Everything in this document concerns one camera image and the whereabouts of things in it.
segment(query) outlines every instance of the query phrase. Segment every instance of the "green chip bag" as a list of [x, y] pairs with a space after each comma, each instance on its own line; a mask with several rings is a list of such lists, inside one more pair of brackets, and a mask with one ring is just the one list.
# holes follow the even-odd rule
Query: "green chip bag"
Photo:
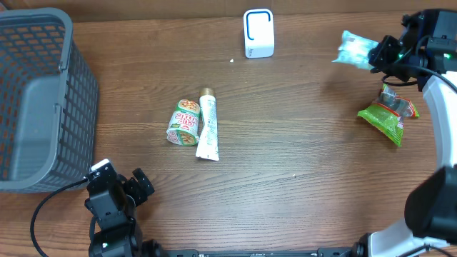
[[384, 84], [379, 97], [367, 109], [359, 111], [358, 116], [401, 146], [404, 118], [419, 117], [419, 112], [411, 101], [398, 96]]

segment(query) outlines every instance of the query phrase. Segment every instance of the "snack package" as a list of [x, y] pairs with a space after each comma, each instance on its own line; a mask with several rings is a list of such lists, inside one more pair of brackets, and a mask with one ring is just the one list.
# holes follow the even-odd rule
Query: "snack package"
[[368, 63], [368, 53], [378, 46], [378, 42], [354, 35], [349, 31], [343, 32], [342, 41], [338, 48], [338, 58], [332, 62], [351, 64], [359, 69], [373, 68]]
[[367, 109], [359, 111], [358, 116], [401, 146], [404, 118], [419, 117], [419, 112], [411, 101], [397, 96], [384, 84], [379, 97]]
[[189, 100], [180, 100], [166, 130], [171, 143], [182, 146], [193, 146], [199, 142], [200, 106]]
[[203, 129], [201, 130], [195, 156], [219, 161], [216, 97], [214, 97], [213, 89], [205, 88], [200, 90], [200, 106]]

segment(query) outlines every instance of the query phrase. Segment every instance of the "white plastic box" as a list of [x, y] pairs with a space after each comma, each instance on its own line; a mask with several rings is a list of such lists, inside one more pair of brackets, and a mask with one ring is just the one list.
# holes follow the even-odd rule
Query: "white plastic box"
[[243, 16], [247, 58], [270, 57], [274, 52], [273, 14], [268, 9], [248, 10]]

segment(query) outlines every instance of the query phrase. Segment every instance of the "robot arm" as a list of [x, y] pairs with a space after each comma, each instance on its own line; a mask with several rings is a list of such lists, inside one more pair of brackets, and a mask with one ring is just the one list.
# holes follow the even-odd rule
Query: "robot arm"
[[417, 79], [431, 112], [437, 167], [408, 197], [405, 218], [363, 242], [363, 257], [417, 256], [457, 243], [457, 13], [425, 10], [404, 16], [403, 25], [401, 39], [385, 36], [370, 52], [370, 64], [386, 74], [383, 81], [404, 82], [394, 86]]
[[[449, 71], [444, 76], [457, 84], [456, 72]], [[436, 178], [440, 178], [439, 175], [441, 174], [453, 173], [453, 169], [447, 168], [446, 170], [446, 168], [442, 169], [441, 167], [453, 167], [457, 163], [457, 119], [455, 117], [457, 114], [457, 93], [441, 79], [432, 76], [423, 87], [423, 97], [431, 112], [436, 142], [438, 173], [436, 174]], [[449, 205], [453, 206], [452, 193], [446, 192], [446, 195], [444, 193], [437, 193], [431, 196], [436, 196], [432, 201], [426, 199], [427, 196], [430, 196], [430, 190], [427, 185], [435, 186], [436, 184], [425, 183], [423, 184], [425, 186], [419, 187], [410, 195], [405, 212], [405, 218], [408, 219], [408, 222], [402, 218], [387, 229], [375, 232], [368, 237], [368, 256], [416, 256], [426, 251], [425, 246], [443, 248], [453, 242], [452, 238], [446, 238], [452, 233], [455, 237], [455, 231], [457, 231], [455, 216], [447, 215], [446, 213], [448, 211], [446, 207]], [[437, 203], [439, 201], [437, 198], [440, 197], [443, 201]], [[431, 211], [432, 206], [443, 206], [445, 211], [444, 213]], [[433, 218], [424, 218], [427, 214], [432, 215]], [[412, 229], [418, 234], [430, 236], [416, 237]]]
[[[457, 72], [443, 75], [457, 84]], [[457, 164], [457, 93], [432, 76], [423, 88], [423, 98], [430, 109], [435, 133], [436, 168]]]

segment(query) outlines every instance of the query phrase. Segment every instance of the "white tube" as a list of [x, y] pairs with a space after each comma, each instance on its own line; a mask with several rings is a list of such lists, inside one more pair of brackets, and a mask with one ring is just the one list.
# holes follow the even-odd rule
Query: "white tube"
[[202, 89], [200, 91], [200, 108], [203, 129], [195, 156], [219, 161], [216, 98], [214, 97], [213, 89]]

